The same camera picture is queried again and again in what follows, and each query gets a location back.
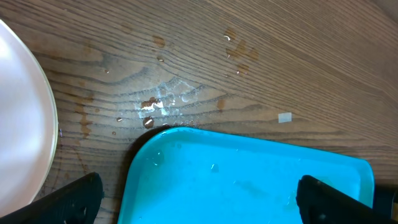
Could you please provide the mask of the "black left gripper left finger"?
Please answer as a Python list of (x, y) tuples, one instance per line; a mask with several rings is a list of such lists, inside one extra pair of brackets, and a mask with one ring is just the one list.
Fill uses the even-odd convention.
[(103, 199), (103, 183), (96, 172), (1, 218), (1, 224), (93, 224)]

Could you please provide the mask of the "white plate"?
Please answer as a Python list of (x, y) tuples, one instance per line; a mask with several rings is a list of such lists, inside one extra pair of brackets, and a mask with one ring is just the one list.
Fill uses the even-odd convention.
[(37, 59), (1, 22), (1, 216), (30, 204), (52, 165), (55, 99)]

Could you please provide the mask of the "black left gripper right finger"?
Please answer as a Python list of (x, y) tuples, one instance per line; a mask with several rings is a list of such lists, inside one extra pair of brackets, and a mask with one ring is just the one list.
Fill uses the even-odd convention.
[(397, 224), (310, 175), (299, 180), (296, 201), (303, 224)]

